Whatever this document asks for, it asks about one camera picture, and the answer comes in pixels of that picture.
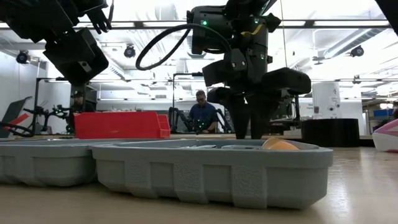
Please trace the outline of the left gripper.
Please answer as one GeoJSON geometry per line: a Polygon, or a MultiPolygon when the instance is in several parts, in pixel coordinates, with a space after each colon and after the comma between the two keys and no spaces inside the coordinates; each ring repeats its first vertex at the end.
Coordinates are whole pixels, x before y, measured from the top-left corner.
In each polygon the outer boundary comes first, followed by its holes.
{"type": "Polygon", "coordinates": [[[0,22],[20,38],[39,42],[71,31],[88,16],[98,34],[111,30],[107,0],[0,0],[0,22]]]}

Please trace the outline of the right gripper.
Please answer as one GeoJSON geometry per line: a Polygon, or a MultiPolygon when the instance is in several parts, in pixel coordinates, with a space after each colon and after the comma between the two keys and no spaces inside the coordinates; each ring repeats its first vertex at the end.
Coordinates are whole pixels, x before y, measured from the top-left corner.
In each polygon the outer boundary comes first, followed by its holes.
{"type": "MultiPolygon", "coordinates": [[[[208,92],[208,101],[227,105],[249,101],[279,101],[291,95],[311,91],[311,79],[303,72],[282,67],[268,71],[273,62],[268,54],[268,36],[280,25],[281,20],[269,14],[251,16],[231,22],[231,36],[226,40],[229,49],[221,49],[223,59],[203,67],[206,86],[224,83],[208,92]]],[[[278,104],[260,104],[252,108],[251,139],[260,139],[278,104]]],[[[249,111],[246,105],[234,105],[231,109],[236,139],[246,137],[249,111]]]]}

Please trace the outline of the orange round object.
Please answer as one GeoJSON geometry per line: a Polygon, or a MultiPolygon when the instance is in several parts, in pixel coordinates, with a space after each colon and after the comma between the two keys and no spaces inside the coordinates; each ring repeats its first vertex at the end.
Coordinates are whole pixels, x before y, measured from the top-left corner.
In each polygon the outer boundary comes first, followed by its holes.
{"type": "Polygon", "coordinates": [[[280,150],[280,151],[298,151],[298,147],[291,143],[283,141],[278,138],[270,138],[264,142],[261,149],[265,150],[280,150]]]}

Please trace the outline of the grey plastic tool case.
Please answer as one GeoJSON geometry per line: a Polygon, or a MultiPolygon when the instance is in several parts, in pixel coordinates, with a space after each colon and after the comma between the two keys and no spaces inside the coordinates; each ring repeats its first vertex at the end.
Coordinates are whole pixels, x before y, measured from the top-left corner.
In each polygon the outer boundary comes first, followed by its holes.
{"type": "Polygon", "coordinates": [[[333,151],[261,140],[52,140],[0,142],[0,183],[69,187],[99,181],[142,198],[307,208],[327,193],[333,151]]]}

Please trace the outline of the red plastic bin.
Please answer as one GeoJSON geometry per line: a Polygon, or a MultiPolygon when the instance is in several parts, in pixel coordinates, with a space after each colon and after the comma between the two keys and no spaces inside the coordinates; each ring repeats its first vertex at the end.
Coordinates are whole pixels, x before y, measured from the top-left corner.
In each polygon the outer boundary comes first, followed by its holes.
{"type": "Polygon", "coordinates": [[[90,112],[74,116],[79,139],[168,139],[170,126],[165,114],[143,112],[90,112]]]}

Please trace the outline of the black computer monitor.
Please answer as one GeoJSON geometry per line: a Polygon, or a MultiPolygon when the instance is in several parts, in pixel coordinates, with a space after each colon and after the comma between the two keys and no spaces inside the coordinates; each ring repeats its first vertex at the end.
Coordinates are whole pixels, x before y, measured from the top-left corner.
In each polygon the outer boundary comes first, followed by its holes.
{"type": "Polygon", "coordinates": [[[286,99],[282,100],[272,116],[271,121],[290,126],[300,126],[299,96],[288,96],[286,99]]]}

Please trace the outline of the person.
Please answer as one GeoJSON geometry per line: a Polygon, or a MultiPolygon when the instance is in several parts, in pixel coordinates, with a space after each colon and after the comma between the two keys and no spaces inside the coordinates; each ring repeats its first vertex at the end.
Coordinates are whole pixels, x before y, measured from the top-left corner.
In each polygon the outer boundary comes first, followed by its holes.
{"type": "Polygon", "coordinates": [[[202,133],[215,133],[217,127],[216,108],[207,102],[203,90],[196,92],[196,100],[197,102],[191,107],[189,112],[190,119],[202,124],[202,133]]]}
{"type": "Polygon", "coordinates": [[[72,95],[73,104],[69,110],[69,119],[68,125],[70,127],[70,133],[75,133],[75,122],[74,122],[74,115],[78,113],[89,113],[95,112],[95,107],[90,103],[83,101],[83,93],[81,91],[75,91],[72,95]]]}

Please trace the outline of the white round column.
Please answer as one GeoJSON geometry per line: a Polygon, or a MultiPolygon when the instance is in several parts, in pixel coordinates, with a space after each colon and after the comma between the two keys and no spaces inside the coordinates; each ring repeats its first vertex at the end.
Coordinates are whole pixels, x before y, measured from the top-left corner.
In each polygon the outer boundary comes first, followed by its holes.
{"type": "Polygon", "coordinates": [[[341,118],[340,87],[337,82],[320,82],[312,85],[313,118],[341,118]]]}

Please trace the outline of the black red chair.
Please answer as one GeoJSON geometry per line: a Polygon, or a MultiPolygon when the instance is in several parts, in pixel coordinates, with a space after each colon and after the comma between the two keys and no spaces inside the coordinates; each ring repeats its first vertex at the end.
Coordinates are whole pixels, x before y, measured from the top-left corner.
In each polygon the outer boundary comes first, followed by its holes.
{"type": "MultiPolygon", "coordinates": [[[[12,102],[6,112],[5,115],[0,120],[0,123],[13,124],[20,126],[25,120],[29,118],[29,114],[24,113],[24,106],[26,101],[31,99],[31,96],[28,96],[22,100],[12,102]]],[[[8,138],[11,135],[11,131],[15,131],[16,128],[11,128],[9,126],[1,126],[0,125],[0,138],[8,138]]]]}

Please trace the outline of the pink white sanding block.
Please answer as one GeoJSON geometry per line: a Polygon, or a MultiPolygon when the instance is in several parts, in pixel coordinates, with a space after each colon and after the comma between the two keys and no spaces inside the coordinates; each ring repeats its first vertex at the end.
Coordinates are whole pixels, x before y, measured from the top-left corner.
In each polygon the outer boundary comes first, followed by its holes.
{"type": "Polygon", "coordinates": [[[398,153],[398,119],[375,130],[372,139],[376,151],[398,153]]]}

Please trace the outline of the grey duct tape roll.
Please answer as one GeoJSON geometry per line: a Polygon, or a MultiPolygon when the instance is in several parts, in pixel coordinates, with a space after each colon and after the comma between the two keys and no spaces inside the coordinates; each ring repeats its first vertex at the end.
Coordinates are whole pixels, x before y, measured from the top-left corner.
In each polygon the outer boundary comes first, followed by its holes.
{"type": "Polygon", "coordinates": [[[359,123],[354,118],[308,119],[301,122],[302,141],[321,147],[359,147],[359,123]]]}

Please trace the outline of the background black station frame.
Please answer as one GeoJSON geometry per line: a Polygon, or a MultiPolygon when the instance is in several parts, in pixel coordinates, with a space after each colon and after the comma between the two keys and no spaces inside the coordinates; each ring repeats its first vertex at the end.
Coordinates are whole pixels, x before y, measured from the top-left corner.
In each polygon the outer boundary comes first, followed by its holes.
{"type": "Polygon", "coordinates": [[[194,72],[194,73],[174,73],[172,77],[172,106],[175,107],[175,78],[177,76],[187,76],[191,75],[193,77],[203,77],[202,72],[194,72]]]}

